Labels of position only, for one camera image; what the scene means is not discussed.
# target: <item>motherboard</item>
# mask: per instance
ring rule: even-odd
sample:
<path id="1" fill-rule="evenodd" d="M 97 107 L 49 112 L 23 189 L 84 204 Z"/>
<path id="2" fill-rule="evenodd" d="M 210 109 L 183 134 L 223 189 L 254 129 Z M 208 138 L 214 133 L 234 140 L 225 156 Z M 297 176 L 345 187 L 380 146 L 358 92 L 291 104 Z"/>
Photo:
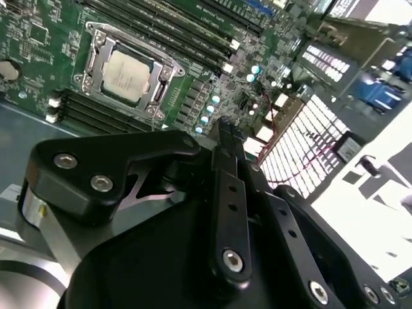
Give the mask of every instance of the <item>motherboard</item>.
<path id="1" fill-rule="evenodd" d="M 207 135 L 222 116 L 246 130 L 290 73 L 306 14 L 259 0 L 0 0 L 0 93 L 84 135 Z"/>

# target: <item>cpu socket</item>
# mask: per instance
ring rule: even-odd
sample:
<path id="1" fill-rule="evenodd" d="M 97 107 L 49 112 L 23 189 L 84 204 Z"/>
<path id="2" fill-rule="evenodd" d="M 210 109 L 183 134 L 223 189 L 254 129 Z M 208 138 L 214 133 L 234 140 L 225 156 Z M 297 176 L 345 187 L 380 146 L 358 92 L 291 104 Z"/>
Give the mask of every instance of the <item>cpu socket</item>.
<path id="1" fill-rule="evenodd" d="M 139 117 L 164 115 L 159 107 L 174 77 L 185 70 L 172 57 L 109 24 L 86 23 L 92 35 L 81 90 Z"/>

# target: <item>green circuit board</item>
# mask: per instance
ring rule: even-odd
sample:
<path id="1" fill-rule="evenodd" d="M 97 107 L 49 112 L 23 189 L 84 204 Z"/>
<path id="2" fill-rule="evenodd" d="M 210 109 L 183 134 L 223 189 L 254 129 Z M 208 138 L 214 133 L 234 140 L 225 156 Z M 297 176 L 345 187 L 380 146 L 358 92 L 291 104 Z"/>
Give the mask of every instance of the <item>green circuit board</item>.
<path id="1" fill-rule="evenodd" d="M 151 129 L 178 128 L 195 135 L 200 127 L 207 134 L 221 116 L 245 129 L 268 111 L 256 85 L 270 89 L 281 80 L 301 36 L 293 23 L 285 23 L 280 9 L 252 2 L 5 1 L 6 7 L 0 6 L 0 61 L 12 61 L 19 76 L 0 80 L 0 92 L 42 117 L 50 111 L 50 98 L 64 93 L 67 104 L 59 111 L 59 122 L 85 134 L 133 131 L 135 120 Z M 102 102 L 85 93 L 80 81 L 94 38 L 89 23 L 147 43 L 183 69 L 183 75 L 167 83 L 154 106 L 156 116 L 130 112 L 133 105 L 119 96 Z M 251 74 L 252 67 L 259 72 Z M 259 107 L 251 115 L 254 104 Z"/>

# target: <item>red cable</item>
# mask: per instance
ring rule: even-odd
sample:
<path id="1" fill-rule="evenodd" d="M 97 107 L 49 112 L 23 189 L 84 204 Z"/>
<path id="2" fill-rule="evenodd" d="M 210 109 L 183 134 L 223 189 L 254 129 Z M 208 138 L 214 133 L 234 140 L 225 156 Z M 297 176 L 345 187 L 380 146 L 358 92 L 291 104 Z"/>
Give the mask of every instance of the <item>red cable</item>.
<path id="1" fill-rule="evenodd" d="M 308 163 L 306 163 L 299 172 L 297 172 L 296 174 L 293 174 L 293 175 L 292 175 L 291 177 L 289 177 L 288 179 L 286 179 L 286 180 L 275 180 L 275 181 L 269 180 L 268 183 L 285 183 L 285 182 L 288 182 L 289 180 L 295 178 L 296 176 L 299 176 L 302 172 L 304 172 L 305 170 L 307 170 L 307 169 L 309 168 L 310 164 L 311 164 L 314 160 L 316 160 L 316 159 L 319 158 L 321 155 L 323 155 L 325 152 L 327 152 L 327 150 L 331 150 L 331 149 L 334 147 L 334 145 L 335 145 L 335 144 L 329 145 L 329 146 L 325 146 L 324 148 L 322 148 L 322 149 L 318 152 L 318 154 L 316 154 L 312 159 L 310 159 L 310 160 L 308 161 Z"/>

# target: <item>silver screw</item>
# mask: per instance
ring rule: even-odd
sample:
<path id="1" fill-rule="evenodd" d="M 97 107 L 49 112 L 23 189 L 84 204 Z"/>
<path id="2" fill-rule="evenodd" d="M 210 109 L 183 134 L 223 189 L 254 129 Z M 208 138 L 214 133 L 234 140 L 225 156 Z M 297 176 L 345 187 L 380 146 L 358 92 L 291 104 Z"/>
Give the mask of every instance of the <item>silver screw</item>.
<path id="1" fill-rule="evenodd" d="M 58 154 L 53 161 L 61 169 L 74 169 L 77 166 L 76 158 L 67 153 Z"/>
<path id="2" fill-rule="evenodd" d="M 192 142 L 191 140 L 189 140 L 188 138 L 186 138 L 186 137 L 183 139 L 183 143 L 185 143 L 185 144 L 188 145 L 189 147 L 193 147 L 193 146 L 194 146 L 193 142 Z"/>
<path id="3" fill-rule="evenodd" d="M 326 290 L 316 281 L 309 282 L 309 288 L 312 295 L 319 301 L 321 304 L 328 304 L 329 297 Z"/>
<path id="4" fill-rule="evenodd" d="M 396 304 L 395 298 L 393 298 L 392 294 L 383 286 L 380 287 L 380 291 L 382 292 L 382 294 L 384 294 L 384 297 L 387 301 L 389 301 L 391 304 Z"/>
<path id="5" fill-rule="evenodd" d="M 153 115 L 153 114 L 155 113 L 155 109 L 154 109 L 154 108 L 148 108 L 148 109 L 147 109 L 147 113 L 148 113 L 149 115 Z"/>
<path id="6" fill-rule="evenodd" d="M 156 118 L 159 120 L 163 120 L 165 118 L 165 115 L 162 112 L 158 111 L 156 113 Z"/>
<path id="7" fill-rule="evenodd" d="M 75 75 L 75 76 L 73 77 L 73 80 L 74 80 L 75 82 L 81 82 L 81 81 L 82 81 L 82 75 Z"/>
<path id="8" fill-rule="evenodd" d="M 374 304 L 379 304 L 379 297 L 378 295 L 375 293 L 374 290 L 372 290 L 370 287 L 365 286 L 364 287 L 366 296 L 368 296 L 368 298 L 372 301 L 372 303 Z"/>
<path id="9" fill-rule="evenodd" d="M 257 164 L 251 163 L 250 166 L 252 167 L 252 169 L 253 169 L 255 172 L 260 171 L 260 167 L 259 167 Z"/>
<path id="10" fill-rule="evenodd" d="M 226 250 L 223 253 L 223 262 L 233 272 L 241 272 L 243 269 L 242 258 L 233 250 Z"/>
<path id="11" fill-rule="evenodd" d="M 292 191 L 291 189 L 287 189 L 286 192 L 293 198 L 296 196 L 295 192 Z"/>
<path id="12" fill-rule="evenodd" d="M 98 192 L 109 192 L 113 188 L 111 179 L 104 175 L 96 175 L 90 180 L 91 187 Z"/>
<path id="13" fill-rule="evenodd" d="M 91 86 L 92 83 L 93 83 L 93 79 L 89 75 L 86 75 L 86 77 L 84 78 L 84 84 L 86 86 Z"/>
<path id="14" fill-rule="evenodd" d="M 27 93 L 25 93 L 24 91 L 20 91 L 19 98 L 27 98 Z"/>
<path id="15" fill-rule="evenodd" d="M 97 45 L 102 45 L 106 41 L 106 38 L 101 33 L 98 33 L 95 38 L 95 42 Z"/>

